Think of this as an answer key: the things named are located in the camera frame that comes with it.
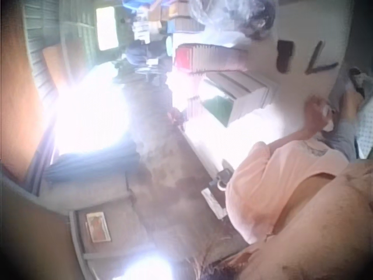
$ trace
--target pink shirt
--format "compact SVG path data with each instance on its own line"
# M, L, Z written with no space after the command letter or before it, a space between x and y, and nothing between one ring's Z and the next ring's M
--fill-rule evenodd
M228 216L249 244L263 240L305 179L319 173L337 176L348 163L341 152L316 139L290 142L272 156L269 147L258 142L227 186Z

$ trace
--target hand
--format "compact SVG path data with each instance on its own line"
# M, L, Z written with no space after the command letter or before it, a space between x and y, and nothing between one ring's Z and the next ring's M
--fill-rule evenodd
M322 131L322 129L328 124L329 120L332 119L331 110L325 116L323 114L325 106L328 102L321 97L311 96L305 103L304 114L305 114L305 124L304 130L310 135L314 136L317 132Z

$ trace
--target plastic bag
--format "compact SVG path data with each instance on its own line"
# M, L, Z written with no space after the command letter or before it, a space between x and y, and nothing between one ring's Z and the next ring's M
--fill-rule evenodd
M276 8L272 0L190 0L191 16L219 31L239 31L261 39L272 28Z

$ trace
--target window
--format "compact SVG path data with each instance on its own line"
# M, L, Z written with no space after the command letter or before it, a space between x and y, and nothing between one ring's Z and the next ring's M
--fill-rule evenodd
M114 7L96 10L98 47L101 51L118 47L117 23Z

